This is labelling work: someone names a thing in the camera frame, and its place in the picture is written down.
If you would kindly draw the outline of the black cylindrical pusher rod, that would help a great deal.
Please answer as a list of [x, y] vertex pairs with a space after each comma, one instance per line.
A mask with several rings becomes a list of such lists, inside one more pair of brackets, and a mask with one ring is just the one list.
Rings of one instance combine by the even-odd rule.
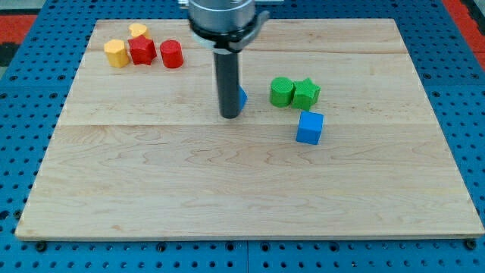
[[236, 118], [239, 108], [239, 56], [214, 53], [219, 112], [223, 118]]

